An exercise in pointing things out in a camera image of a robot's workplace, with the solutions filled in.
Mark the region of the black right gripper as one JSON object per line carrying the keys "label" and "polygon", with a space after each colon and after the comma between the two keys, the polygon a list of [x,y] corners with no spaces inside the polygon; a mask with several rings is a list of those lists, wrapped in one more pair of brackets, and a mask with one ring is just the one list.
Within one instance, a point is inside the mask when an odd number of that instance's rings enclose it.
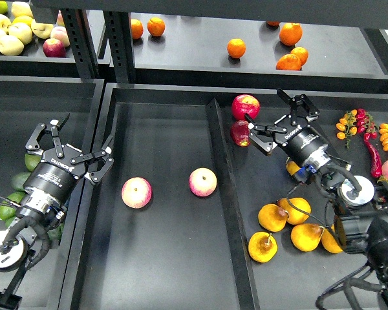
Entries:
{"label": "black right gripper", "polygon": [[[265,156],[270,156],[279,146],[300,167],[326,165],[330,161],[326,153],[328,141],[309,124],[318,119],[319,109],[305,94],[290,97],[279,88],[277,95],[290,107],[289,116],[284,115],[276,125],[259,125],[245,114],[250,143]],[[305,118],[297,117],[299,107],[307,113]]]}

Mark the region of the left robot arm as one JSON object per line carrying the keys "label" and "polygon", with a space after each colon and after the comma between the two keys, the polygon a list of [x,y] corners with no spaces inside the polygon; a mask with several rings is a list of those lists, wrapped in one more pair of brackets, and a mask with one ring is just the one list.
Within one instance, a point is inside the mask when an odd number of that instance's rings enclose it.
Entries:
{"label": "left robot arm", "polygon": [[8,287],[0,291],[0,309],[19,308],[22,298],[16,291],[26,272],[50,251],[48,233],[64,220],[65,204],[78,182],[85,178],[97,185],[113,166],[112,136],[101,149],[85,154],[61,142],[59,132],[66,122],[54,119],[36,126],[25,149],[40,161],[22,186],[25,197],[20,202],[0,197],[0,205],[16,212],[8,228],[0,231],[0,272],[15,272]]}

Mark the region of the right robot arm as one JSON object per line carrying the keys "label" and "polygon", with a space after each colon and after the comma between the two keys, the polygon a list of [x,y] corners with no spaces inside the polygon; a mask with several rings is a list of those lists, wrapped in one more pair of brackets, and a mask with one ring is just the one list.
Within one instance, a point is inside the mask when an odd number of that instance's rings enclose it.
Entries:
{"label": "right robot arm", "polygon": [[282,89],[277,95],[290,112],[272,125],[259,125],[245,113],[250,140],[267,156],[279,147],[299,166],[296,180],[315,183],[326,206],[334,210],[329,231],[339,247],[367,259],[363,267],[326,289],[316,307],[323,309],[327,297],[342,292],[351,309],[360,309],[354,294],[358,288],[377,293],[380,309],[388,309],[388,184],[373,185],[353,175],[349,161],[329,153],[329,141],[311,125],[319,110],[306,95],[291,98]]}

